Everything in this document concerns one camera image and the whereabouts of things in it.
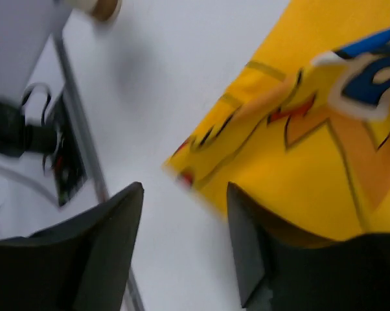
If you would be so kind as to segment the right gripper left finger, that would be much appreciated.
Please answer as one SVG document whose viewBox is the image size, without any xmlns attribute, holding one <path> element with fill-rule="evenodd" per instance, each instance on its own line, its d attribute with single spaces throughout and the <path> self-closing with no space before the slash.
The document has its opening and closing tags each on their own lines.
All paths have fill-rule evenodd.
<svg viewBox="0 0 390 311">
<path fill-rule="evenodd" d="M 0 240 L 0 310 L 119 310 L 143 197 L 134 182 L 64 222 Z"/>
</svg>

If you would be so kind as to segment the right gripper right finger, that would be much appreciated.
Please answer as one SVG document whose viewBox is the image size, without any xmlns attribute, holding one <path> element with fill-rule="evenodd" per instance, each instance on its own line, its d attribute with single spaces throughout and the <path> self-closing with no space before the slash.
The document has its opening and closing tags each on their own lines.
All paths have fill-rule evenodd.
<svg viewBox="0 0 390 311">
<path fill-rule="evenodd" d="M 266 212 L 237 184 L 227 213 L 241 307 L 246 310 L 390 310 L 390 233 L 321 248 L 294 239 L 309 233 Z"/>
</svg>

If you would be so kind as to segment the yellow printed cloth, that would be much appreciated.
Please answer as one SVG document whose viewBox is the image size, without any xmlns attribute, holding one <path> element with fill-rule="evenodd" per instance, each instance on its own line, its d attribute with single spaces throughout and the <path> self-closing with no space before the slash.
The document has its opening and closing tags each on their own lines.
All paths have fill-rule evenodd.
<svg viewBox="0 0 390 311">
<path fill-rule="evenodd" d="M 390 233 L 390 1 L 290 1 L 165 166 L 221 214 L 238 185 L 289 243 Z"/>
</svg>

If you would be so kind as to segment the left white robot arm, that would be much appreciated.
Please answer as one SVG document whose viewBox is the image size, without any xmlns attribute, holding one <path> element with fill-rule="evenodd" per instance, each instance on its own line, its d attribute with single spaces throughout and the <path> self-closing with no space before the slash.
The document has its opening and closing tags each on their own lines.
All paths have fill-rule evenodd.
<svg viewBox="0 0 390 311">
<path fill-rule="evenodd" d="M 58 142 L 52 127 L 30 120 L 22 104 L 0 96 L 0 238 L 28 236 L 52 222 L 55 182 L 40 161 Z"/>
</svg>

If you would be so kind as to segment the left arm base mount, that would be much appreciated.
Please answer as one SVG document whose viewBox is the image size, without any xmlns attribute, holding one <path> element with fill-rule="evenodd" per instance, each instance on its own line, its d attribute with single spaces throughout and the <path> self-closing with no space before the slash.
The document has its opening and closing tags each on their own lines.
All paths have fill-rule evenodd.
<svg viewBox="0 0 390 311">
<path fill-rule="evenodd" d="M 60 95 L 52 102 L 50 87 L 43 82 L 35 82 L 25 89 L 21 106 L 40 88 L 46 94 L 41 111 L 41 125 L 54 127 L 60 135 L 55 153 L 43 156 L 42 169 L 45 176 L 54 177 L 57 206 L 61 209 L 82 188 L 87 176 L 63 96 Z"/>
</svg>

